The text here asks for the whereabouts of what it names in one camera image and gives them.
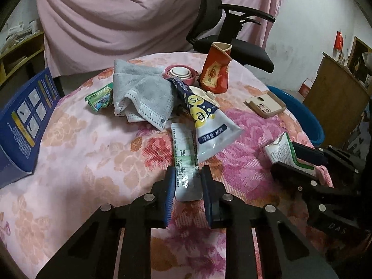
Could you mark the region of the white green crushed carton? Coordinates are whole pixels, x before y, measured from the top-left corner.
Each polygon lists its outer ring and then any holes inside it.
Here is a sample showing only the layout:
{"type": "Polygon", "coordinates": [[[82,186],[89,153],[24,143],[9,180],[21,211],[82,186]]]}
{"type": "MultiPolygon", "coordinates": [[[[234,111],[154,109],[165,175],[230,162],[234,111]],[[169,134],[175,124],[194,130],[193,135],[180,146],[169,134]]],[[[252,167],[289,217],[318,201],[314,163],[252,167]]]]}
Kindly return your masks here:
{"type": "Polygon", "coordinates": [[[273,143],[264,147],[266,155],[271,163],[282,162],[287,166],[316,176],[314,166],[298,161],[293,144],[287,132],[283,132],[273,143]]]}

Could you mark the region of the white blue yellow tube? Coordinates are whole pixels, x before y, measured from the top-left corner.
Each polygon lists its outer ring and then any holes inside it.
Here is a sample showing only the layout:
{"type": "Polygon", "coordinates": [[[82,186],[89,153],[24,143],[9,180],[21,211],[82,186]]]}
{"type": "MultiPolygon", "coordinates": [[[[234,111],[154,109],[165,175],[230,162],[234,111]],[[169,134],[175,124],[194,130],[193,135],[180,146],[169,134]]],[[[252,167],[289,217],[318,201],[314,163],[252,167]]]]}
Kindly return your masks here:
{"type": "Polygon", "coordinates": [[[235,142],[243,130],[214,103],[195,94],[180,79],[168,81],[189,110],[196,128],[197,160],[202,163],[235,142]]]}

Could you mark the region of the white green text tube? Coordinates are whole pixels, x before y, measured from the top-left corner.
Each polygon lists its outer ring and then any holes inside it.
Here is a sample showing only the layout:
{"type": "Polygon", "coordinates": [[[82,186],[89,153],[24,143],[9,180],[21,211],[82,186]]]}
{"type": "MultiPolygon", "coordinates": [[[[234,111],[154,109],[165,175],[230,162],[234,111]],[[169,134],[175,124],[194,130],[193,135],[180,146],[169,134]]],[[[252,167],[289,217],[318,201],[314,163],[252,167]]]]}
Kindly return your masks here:
{"type": "Polygon", "coordinates": [[[172,123],[173,156],[176,172],[175,198],[178,202],[203,199],[194,133],[184,124],[172,123]]]}

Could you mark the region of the crushed red paper cup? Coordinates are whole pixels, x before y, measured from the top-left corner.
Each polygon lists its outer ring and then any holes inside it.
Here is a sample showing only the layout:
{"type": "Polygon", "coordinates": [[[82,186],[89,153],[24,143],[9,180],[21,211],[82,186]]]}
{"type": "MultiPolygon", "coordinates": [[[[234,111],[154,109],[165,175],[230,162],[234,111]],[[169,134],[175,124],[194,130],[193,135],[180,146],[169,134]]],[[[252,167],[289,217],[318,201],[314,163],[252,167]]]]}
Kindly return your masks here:
{"type": "Polygon", "coordinates": [[[213,42],[207,54],[203,71],[199,77],[199,85],[204,91],[222,94],[228,90],[228,68],[232,58],[232,45],[213,42]]]}

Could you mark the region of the green snack wrapper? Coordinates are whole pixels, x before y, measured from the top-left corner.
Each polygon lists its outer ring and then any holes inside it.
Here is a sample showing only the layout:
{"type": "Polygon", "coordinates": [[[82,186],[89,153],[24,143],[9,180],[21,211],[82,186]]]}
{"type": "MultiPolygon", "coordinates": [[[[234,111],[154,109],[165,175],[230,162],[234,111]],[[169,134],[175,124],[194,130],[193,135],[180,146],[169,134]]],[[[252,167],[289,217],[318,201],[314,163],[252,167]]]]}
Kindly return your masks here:
{"type": "Polygon", "coordinates": [[[113,102],[113,83],[109,83],[103,88],[89,94],[85,97],[85,101],[94,112],[108,108],[113,102]]]}

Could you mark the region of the grey face mask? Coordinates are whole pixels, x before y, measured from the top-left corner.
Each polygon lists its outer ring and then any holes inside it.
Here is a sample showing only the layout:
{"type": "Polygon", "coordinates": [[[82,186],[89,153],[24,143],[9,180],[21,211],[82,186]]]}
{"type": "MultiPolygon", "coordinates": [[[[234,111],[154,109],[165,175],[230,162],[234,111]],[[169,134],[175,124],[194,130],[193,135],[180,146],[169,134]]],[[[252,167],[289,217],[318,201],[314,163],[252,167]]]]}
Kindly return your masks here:
{"type": "Polygon", "coordinates": [[[176,89],[161,68],[131,64],[117,59],[113,73],[115,116],[128,122],[146,121],[162,131],[177,103],[176,89]]]}

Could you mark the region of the blue plastic basin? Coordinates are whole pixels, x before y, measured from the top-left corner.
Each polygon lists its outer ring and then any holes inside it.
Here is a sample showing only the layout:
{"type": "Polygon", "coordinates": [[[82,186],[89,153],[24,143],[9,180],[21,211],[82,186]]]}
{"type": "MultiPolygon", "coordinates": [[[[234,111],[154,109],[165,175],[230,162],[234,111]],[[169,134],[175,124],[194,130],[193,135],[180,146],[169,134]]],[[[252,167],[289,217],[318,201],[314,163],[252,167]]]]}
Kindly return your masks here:
{"type": "Polygon", "coordinates": [[[322,126],[310,110],[301,103],[298,99],[291,96],[287,92],[280,90],[274,86],[267,86],[281,101],[283,101],[287,109],[296,117],[302,129],[310,139],[314,147],[320,147],[325,140],[325,134],[322,126]]]}

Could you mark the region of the beige phone case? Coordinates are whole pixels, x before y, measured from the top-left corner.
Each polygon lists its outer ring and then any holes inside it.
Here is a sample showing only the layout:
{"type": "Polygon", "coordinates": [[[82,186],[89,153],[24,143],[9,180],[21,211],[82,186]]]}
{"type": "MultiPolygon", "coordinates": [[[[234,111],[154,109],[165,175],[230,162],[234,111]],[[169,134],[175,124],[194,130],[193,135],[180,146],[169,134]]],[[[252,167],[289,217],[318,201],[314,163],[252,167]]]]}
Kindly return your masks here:
{"type": "Polygon", "coordinates": [[[245,104],[262,118],[273,117],[286,109],[286,104],[271,91],[245,100],[245,104]]]}

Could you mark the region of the red box on floor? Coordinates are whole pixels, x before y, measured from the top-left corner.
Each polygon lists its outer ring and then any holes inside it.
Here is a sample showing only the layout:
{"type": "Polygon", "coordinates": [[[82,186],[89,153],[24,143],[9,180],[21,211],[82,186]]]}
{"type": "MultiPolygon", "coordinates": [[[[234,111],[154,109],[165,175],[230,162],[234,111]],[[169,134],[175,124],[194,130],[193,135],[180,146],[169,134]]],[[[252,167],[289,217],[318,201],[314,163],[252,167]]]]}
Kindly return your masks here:
{"type": "Polygon", "coordinates": [[[313,86],[313,82],[310,79],[306,78],[298,91],[299,94],[301,94],[303,98],[306,98],[312,86],[313,86]]]}

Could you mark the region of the brown wooden cabinet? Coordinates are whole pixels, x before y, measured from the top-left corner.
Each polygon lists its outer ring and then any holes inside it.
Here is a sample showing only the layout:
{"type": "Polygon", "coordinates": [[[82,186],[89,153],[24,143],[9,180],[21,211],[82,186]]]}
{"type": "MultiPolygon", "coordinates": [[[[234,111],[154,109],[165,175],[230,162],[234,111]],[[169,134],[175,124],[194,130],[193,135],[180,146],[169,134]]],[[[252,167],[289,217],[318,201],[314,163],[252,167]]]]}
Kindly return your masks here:
{"type": "Polygon", "coordinates": [[[371,47],[354,37],[349,57],[340,62],[323,53],[304,104],[322,126],[323,147],[341,148],[361,120],[371,97],[371,47]]]}

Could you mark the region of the red hanging ornament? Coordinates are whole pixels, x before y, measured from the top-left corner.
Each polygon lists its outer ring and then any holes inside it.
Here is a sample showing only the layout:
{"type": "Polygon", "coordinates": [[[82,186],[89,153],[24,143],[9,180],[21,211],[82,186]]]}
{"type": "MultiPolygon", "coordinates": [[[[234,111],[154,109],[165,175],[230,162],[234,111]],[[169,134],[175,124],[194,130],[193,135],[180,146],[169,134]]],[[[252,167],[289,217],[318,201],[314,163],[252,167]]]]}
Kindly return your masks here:
{"type": "Polygon", "coordinates": [[[336,33],[336,37],[335,37],[335,42],[334,42],[334,49],[337,50],[337,51],[342,51],[343,49],[343,42],[344,42],[344,39],[343,39],[343,35],[342,35],[342,32],[341,31],[337,31],[336,33]]]}

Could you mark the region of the floral pink tablecloth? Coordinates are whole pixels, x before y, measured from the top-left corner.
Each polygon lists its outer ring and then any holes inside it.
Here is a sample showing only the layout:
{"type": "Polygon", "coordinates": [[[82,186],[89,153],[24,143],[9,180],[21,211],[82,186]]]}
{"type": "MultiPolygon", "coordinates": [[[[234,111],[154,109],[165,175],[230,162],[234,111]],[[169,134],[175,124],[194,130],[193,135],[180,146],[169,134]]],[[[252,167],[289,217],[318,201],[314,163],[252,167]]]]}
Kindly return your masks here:
{"type": "MultiPolygon", "coordinates": [[[[1,190],[1,240],[21,271],[41,268],[102,204],[121,206],[150,191],[173,163],[170,129],[130,123],[112,108],[94,112],[85,98],[112,81],[107,69],[63,97],[43,135],[34,174],[1,190]]],[[[308,211],[274,183],[264,148],[283,132],[310,141],[290,112],[264,119],[246,101],[267,87],[237,62],[229,65],[228,91],[217,97],[222,111],[243,129],[207,161],[214,179],[251,205],[273,204],[320,252],[325,234],[308,226],[308,211]]],[[[165,230],[151,233],[153,278],[223,278],[226,234],[206,222],[202,202],[173,206],[165,230]]]]}

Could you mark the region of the pink collapsible cup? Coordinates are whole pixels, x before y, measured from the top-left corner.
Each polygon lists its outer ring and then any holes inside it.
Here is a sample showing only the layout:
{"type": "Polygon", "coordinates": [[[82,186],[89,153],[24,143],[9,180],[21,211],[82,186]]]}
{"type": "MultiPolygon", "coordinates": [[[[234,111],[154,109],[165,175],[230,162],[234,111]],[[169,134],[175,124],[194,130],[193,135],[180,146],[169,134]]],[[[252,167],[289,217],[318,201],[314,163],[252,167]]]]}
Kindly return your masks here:
{"type": "Polygon", "coordinates": [[[177,78],[183,81],[188,86],[192,86],[199,77],[199,74],[197,71],[189,66],[175,64],[165,68],[163,77],[165,79],[177,78]]]}

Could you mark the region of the blue cardboard box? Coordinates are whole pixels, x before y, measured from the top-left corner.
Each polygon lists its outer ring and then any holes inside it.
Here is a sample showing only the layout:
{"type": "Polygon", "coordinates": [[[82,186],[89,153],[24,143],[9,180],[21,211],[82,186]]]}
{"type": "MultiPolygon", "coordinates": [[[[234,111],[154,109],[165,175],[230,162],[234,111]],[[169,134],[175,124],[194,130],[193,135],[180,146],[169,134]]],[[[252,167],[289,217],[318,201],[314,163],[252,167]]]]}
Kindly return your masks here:
{"type": "Polygon", "coordinates": [[[34,172],[43,134],[59,100],[50,70],[45,68],[1,110],[2,188],[34,172]]]}

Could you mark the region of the black office chair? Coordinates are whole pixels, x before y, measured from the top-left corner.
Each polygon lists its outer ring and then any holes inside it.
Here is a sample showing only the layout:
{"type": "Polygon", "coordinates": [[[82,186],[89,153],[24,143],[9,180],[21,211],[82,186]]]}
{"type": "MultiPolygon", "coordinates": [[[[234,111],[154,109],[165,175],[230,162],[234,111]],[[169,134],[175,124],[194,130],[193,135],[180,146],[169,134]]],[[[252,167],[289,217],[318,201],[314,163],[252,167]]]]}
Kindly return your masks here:
{"type": "Polygon", "coordinates": [[[245,23],[261,24],[256,17],[269,23],[276,21],[273,15],[246,6],[224,4],[222,0],[200,0],[197,18],[186,41],[201,53],[209,52],[214,42],[231,44],[231,57],[236,62],[272,73],[274,63],[263,48],[237,39],[245,23]]]}

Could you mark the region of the pink hanging sheet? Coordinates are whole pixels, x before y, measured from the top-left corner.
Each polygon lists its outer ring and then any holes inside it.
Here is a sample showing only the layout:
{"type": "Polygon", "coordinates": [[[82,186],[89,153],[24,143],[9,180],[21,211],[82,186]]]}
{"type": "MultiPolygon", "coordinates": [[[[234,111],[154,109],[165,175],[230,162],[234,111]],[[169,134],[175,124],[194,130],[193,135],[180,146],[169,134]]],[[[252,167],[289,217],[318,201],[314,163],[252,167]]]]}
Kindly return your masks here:
{"type": "Polygon", "coordinates": [[[193,49],[200,0],[36,0],[54,77],[193,49]]]}

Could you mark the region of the wooden wall shelf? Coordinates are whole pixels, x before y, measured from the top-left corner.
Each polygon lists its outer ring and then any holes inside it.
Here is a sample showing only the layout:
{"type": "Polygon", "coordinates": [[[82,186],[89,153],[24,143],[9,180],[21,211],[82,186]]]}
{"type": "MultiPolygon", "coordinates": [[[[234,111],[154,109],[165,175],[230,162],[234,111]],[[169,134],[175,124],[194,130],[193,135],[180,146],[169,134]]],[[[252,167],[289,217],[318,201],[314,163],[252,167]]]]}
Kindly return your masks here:
{"type": "Polygon", "coordinates": [[[1,88],[20,70],[25,70],[27,78],[43,70],[44,50],[44,32],[38,31],[5,51],[1,55],[1,88]]]}

